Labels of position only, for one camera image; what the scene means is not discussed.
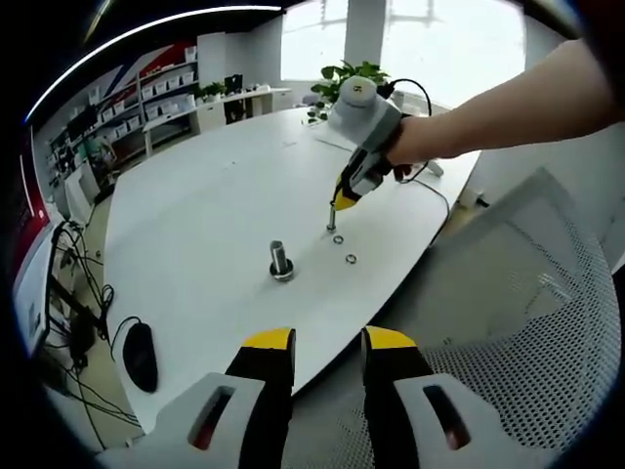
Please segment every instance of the nut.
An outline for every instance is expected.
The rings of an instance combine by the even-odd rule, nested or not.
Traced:
[[[273,276],[273,278],[275,278],[278,281],[289,281],[293,277],[293,274],[294,274],[293,263],[291,262],[290,259],[287,259],[286,262],[288,264],[288,269],[284,274],[279,274],[278,272],[276,272],[273,264],[270,264],[270,274]]]

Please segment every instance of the metal rod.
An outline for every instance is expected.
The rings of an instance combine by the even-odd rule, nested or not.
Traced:
[[[328,223],[328,226],[325,228],[329,232],[333,232],[336,230],[336,208],[334,207],[334,202],[330,202],[330,221]]]
[[[284,245],[282,244],[282,241],[272,241],[270,244],[270,250],[273,268],[276,273],[286,273],[289,269],[289,263],[286,260],[286,253],[284,252]]]

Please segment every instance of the white table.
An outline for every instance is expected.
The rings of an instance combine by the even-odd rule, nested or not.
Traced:
[[[210,106],[214,106],[217,104],[225,104],[225,103],[231,103],[233,101],[242,101],[242,100],[261,100],[260,106],[257,107],[258,110],[255,110],[254,115],[258,116],[260,114],[268,114],[270,112],[273,112],[274,109],[272,109],[271,107],[267,106],[267,103],[263,102],[263,98],[267,98],[270,97],[271,95],[277,94],[277,93],[284,93],[284,92],[290,92],[291,90],[289,88],[270,88],[268,90],[259,90],[259,91],[249,91],[249,92],[245,92],[245,93],[238,93],[235,95],[230,95],[230,96],[225,96],[222,98],[219,98],[218,100],[215,100],[213,102],[210,103],[205,103],[202,106],[199,107],[191,107],[188,109],[185,109],[181,112],[177,112],[175,114],[166,114],[166,115],[161,115],[160,117],[151,120],[150,122],[148,122],[145,126],[144,126],[144,138],[146,141],[146,155],[148,157],[152,156],[152,137],[151,137],[151,131],[153,129],[155,129],[156,127],[163,125],[167,122],[170,122],[172,120],[175,119],[179,119],[181,117],[184,117],[186,115],[197,115],[197,112],[200,109],[203,109],[204,107],[210,107]]]
[[[322,124],[291,109],[210,131],[167,149],[119,179],[105,241],[105,281],[115,290],[114,334],[136,315],[152,328],[154,394],[123,365],[124,325],[113,355],[144,430],[158,411],[210,371],[223,372],[244,339],[297,330],[297,392],[358,335],[419,260],[445,221],[444,202],[391,176],[337,214],[341,245],[326,232],[328,202],[351,153]],[[424,175],[453,203],[478,154]],[[270,242],[284,242],[295,277],[269,274]],[[357,262],[346,262],[347,254]]]

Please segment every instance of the computer mouse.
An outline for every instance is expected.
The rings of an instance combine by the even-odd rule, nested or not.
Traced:
[[[149,325],[138,322],[130,327],[122,354],[126,371],[133,383],[147,393],[156,391],[158,368]]]

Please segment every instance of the human arm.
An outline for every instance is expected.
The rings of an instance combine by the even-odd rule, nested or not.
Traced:
[[[534,68],[449,112],[404,119],[388,159],[408,164],[571,139],[618,117],[599,63],[581,40],[568,41]]]

